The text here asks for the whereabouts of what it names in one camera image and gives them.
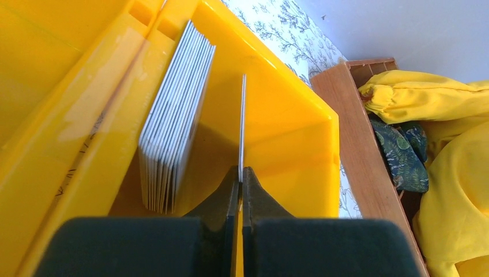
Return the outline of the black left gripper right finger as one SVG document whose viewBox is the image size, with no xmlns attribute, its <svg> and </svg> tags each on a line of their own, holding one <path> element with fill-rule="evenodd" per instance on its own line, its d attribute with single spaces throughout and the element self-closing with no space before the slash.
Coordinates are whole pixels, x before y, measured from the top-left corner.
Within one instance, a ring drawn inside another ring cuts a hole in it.
<svg viewBox="0 0 489 277">
<path fill-rule="evenodd" d="M 379 219 L 297 218 L 243 170 L 245 276 L 419 276 L 403 232 Z"/>
</svg>

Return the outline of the white credit card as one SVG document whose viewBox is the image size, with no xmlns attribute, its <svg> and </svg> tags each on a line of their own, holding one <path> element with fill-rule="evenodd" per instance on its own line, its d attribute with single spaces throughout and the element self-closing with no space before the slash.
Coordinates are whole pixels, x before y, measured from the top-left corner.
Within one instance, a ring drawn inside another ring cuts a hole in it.
<svg viewBox="0 0 489 277">
<path fill-rule="evenodd" d="M 244 168 L 244 140 L 245 140 L 245 120 L 246 120 L 246 80 L 247 76 L 242 76 L 242 94 L 240 106 L 240 125 L 239 125 L 239 156 L 238 156 L 238 180 L 243 182 Z"/>
</svg>

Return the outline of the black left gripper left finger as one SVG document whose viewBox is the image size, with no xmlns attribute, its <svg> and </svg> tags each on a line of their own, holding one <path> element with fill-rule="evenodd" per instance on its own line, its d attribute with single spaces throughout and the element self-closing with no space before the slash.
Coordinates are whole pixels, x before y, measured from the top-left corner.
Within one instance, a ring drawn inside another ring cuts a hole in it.
<svg viewBox="0 0 489 277">
<path fill-rule="evenodd" d="M 81 217 L 51 239 L 35 276 L 234 276 L 238 168 L 181 217 Z"/>
</svg>

